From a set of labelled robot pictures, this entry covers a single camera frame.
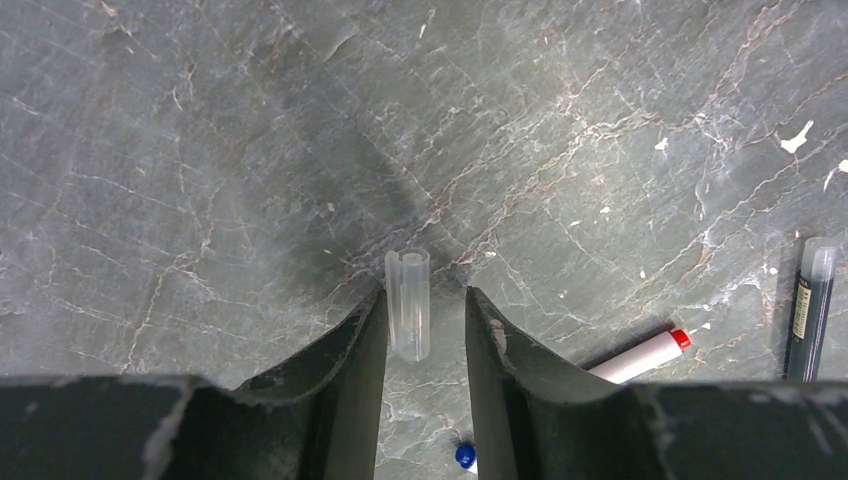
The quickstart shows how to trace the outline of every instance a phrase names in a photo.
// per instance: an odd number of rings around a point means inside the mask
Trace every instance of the white marker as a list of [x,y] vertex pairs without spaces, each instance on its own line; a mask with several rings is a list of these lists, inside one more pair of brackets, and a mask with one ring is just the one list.
[[589,370],[589,373],[621,384],[683,355],[690,345],[692,341],[683,330],[663,332],[607,360]]

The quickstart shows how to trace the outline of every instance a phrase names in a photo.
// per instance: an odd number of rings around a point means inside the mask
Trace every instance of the red marker cap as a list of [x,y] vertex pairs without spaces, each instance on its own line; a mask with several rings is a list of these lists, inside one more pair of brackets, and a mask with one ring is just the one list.
[[681,352],[685,352],[687,348],[692,346],[692,340],[689,339],[689,335],[686,335],[686,332],[683,330],[674,330],[671,333],[674,341],[677,342],[677,346],[680,347]]

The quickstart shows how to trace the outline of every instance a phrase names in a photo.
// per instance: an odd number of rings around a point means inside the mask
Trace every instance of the pen label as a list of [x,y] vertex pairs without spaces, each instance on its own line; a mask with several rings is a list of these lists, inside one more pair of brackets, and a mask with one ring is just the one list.
[[803,277],[798,277],[798,296],[795,298],[795,321],[792,324],[792,333],[795,335],[795,340],[801,341],[804,339],[804,330],[807,328],[807,313],[810,310],[810,289],[809,280]]

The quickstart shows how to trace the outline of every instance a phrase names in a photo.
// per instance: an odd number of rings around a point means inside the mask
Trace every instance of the marble tabletop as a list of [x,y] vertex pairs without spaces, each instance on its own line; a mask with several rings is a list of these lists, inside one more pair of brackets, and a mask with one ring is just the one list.
[[0,11],[0,372],[234,387],[425,248],[432,352],[389,355],[380,479],[462,475],[463,286],[581,366],[675,324],[694,346],[640,380],[777,379],[803,241],[848,233],[838,0]]

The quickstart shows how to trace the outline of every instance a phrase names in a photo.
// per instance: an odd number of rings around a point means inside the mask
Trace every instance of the blue marker cap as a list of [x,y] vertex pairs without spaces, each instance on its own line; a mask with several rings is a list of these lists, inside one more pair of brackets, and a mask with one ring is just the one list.
[[477,451],[474,450],[474,445],[462,443],[456,448],[455,458],[459,462],[460,467],[468,470],[474,465],[474,461],[477,460]]

